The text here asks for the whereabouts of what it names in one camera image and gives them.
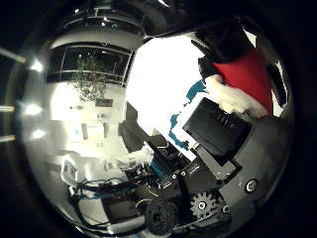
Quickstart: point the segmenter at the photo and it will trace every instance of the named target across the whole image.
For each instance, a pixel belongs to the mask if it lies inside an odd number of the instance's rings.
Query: blue component
[[[194,85],[192,85],[187,94],[186,97],[189,99],[191,102],[192,99],[196,96],[198,92],[204,92],[206,89],[205,85],[203,84],[202,80],[198,80]]]
[[[203,84],[203,81],[202,80],[198,80],[194,85],[192,85],[187,94],[186,94],[186,97],[189,99],[189,103],[192,101],[192,99],[196,96],[196,94],[198,92],[204,92],[206,89],[205,85]],[[177,124],[177,117],[178,117],[179,114],[173,114],[171,115],[170,117],[170,129],[169,129],[169,133],[168,133],[168,136],[171,140],[174,141],[175,145],[182,148],[182,149],[185,149],[185,150],[188,150],[188,148],[181,142],[177,139],[177,137],[171,132],[172,128],[174,128]]]

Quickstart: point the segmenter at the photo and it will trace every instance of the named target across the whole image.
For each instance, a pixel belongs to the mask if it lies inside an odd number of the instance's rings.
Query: screw
[[[247,182],[246,191],[247,192],[254,192],[257,189],[258,181],[256,179],[251,179]]]
[[[222,207],[221,211],[222,211],[222,213],[228,213],[230,211],[230,208],[228,205],[225,205]]]
[[[206,203],[203,202],[203,201],[200,201],[200,202],[198,203],[198,208],[199,208],[200,210],[205,209],[205,208],[206,208]]]

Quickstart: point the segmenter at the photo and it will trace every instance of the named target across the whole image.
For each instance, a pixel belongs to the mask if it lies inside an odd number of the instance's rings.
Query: gear
[[[164,236],[170,233],[178,223],[178,219],[176,205],[168,200],[156,198],[147,206],[147,228],[157,236]]]
[[[213,198],[212,194],[207,194],[207,192],[201,192],[193,196],[190,204],[190,210],[197,218],[204,218],[216,213],[215,209],[218,207],[217,200]]]

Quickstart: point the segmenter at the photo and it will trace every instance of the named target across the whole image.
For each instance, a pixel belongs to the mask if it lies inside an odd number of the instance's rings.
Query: wire
[[[138,206],[142,203],[142,202],[145,202],[145,201],[152,201],[151,199],[142,199],[140,201],[137,202],[136,204],[136,208],[138,208]]]
[[[88,219],[92,220],[93,222],[96,222],[96,224],[102,223],[101,221],[96,220],[96,219],[92,218],[91,216],[88,216],[87,214],[82,213],[82,215],[87,217]]]
[[[83,182],[81,182],[81,183],[77,186],[74,195],[69,198],[69,203],[72,205],[72,207],[74,208],[74,210],[75,210],[75,212],[76,212],[76,214],[77,214],[79,220],[81,221],[81,223],[82,223],[85,227],[87,227],[87,228],[89,228],[89,229],[107,230],[107,227],[99,227],[99,226],[107,225],[107,224],[109,224],[110,222],[103,222],[103,223],[99,223],[99,224],[90,224],[89,222],[87,222],[87,221],[85,220],[85,218],[83,217],[83,214],[81,213],[80,208],[79,208],[79,202],[80,202],[80,200],[82,199],[82,196],[83,196],[83,194],[82,194],[82,189],[85,188],[85,189],[88,189],[88,190],[96,191],[95,188],[97,188],[97,191],[99,191],[99,190],[100,190],[100,187],[93,187],[93,189],[92,189],[92,187],[87,187],[87,186],[85,186],[85,185],[86,185],[86,184],[89,184],[89,183],[91,183],[91,182],[94,182],[94,181],[103,181],[103,183],[105,183],[105,182],[110,181],[110,180],[112,180],[112,179],[116,179],[116,178],[99,179],[99,180],[84,180]],[[140,180],[140,179],[143,179],[143,178],[137,178],[137,179],[134,179],[133,181],[138,181],[138,180]],[[132,185],[133,187],[137,187],[136,185],[132,184],[133,181],[129,181],[129,182],[126,182],[126,183],[123,182],[123,183],[119,183],[119,184],[116,184],[116,185],[112,185],[112,186],[110,186],[110,187],[116,188],[116,189],[115,189],[115,190],[114,190],[114,189],[111,190],[111,192],[113,192],[113,193],[115,194],[115,192],[117,192],[117,191],[126,190],[126,189],[127,189],[127,186],[131,186],[131,185]],[[135,216],[130,216],[130,217],[121,217],[121,218],[119,218],[118,220],[131,219],[131,218],[136,218],[136,217],[138,217],[138,216],[140,216],[140,215],[137,215],[137,216],[135,215]]]
[[[142,230],[144,230],[146,227],[145,225],[142,225],[140,227],[137,227],[133,230],[130,230],[130,231],[126,231],[126,232],[123,232],[123,233],[117,233],[117,234],[110,234],[110,233],[104,233],[104,232],[98,232],[98,231],[94,231],[92,229],[89,229],[85,226],[83,226],[82,223],[79,223],[77,221],[74,221],[72,219],[70,219],[68,216],[66,216],[57,206],[53,205],[53,208],[64,218],[66,219],[69,223],[71,223],[72,225],[74,226],[77,226],[79,227],[80,229],[82,229],[83,231],[85,232],[89,232],[89,233],[92,233],[92,234],[95,234],[95,235],[99,235],[99,236],[102,236],[102,237],[122,237],[122,236],[127,236],[127,235],[133,235],[135,233],[139,233],[141,232]],[[140,217],[140,216],[130,216],[130,217],[126,217],[126,219],[128,218],[137,218],[137,217]],[[117,220],[119,219],[116,219],[116,220],[113,220],[113,221],[108,221],[108,222],[104,222],[105,223],[111,223],[111,222],[116,222]]]
[[[148,186],[146,186],[146,191],[147,191],[149,194],[153,195],[153,196],[159,196],[158,194],[156,194],[156,193],[154,193],[152,190],[150,190],[150,188],[149,188]]]
[[[87,186],[87,184],[90,184],[92,182],[97,182],[97,181],[102,181],[101,184],[105,184],[106,182],[111,181],[113,179],[120,180],[121,182],[126,182],[125,180],[123,180],[121,178],[109,178],[109,179],[97,179],[97,180],[87,180],[87,179],[85,179],[80,184],[77,185],[74,193],[77,193],[80,190],[81,194],[82,194],[82,189],[83,188],[85,188],[86,190],[92,190],[92,191],[95,191],[95,192],[99,192],[100,191],[100,187],[98,187],[98,186]]]
[[[94,230],[107,230],[107,226],[106,227],[99,227],[99,226],[108,225],[108,224],[111,224],[111,223],[120,223],[120,222],[126,221],[127,219],[133,219],[133,218],[137,218],[137,217],[141,216],[139,214],[138,215],[132,215],[132,216],[124,216],[124,217],[120,217],[118,219],[109,220],[107,222],[102,222],[102,223],[98,223],[98,224],[90,224],[89,222],[87,222],[85,220],[83,214],[80,211],[79,201],[80,201],[80,199],[77,200],[77,201],[74,201],[73,203],[71,203],[74,211],[76,212],[79,220],[81,221],[81,223],[85,227],[90,228],[90,229],[94,229]]]

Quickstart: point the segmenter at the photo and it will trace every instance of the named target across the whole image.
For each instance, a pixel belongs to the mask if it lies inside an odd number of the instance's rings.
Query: ceiling light
[[[42,64],[36,59],[36,60],[34,61],[34,63],[31,65],[30,69],[31,69],[31,70],[35,70],[35,71],[38,71],[38,72],[42,72],[43,66],[42,66]]]
[[[9,136],[0,137],[0,143],[11,142],[11,141],[15,141],[15,140],[16,140],[16,136],[15,135],[9,135]]]
[[[14,106],[0,105],[0,112],[14,112]]]
[[[165,6],[165,7],[171,7],[172,3],[170,2],[170,0],[158,0],[160,2],[161,5]]]
[[[40,114],[42,112],[42,108],[36,104],[30,104],[27,108],[25,113],[27,115],[35,116],[37,114]]]
[[[45,131],[37,129],[32,133],[32,139],[41,139],[45,134]]]

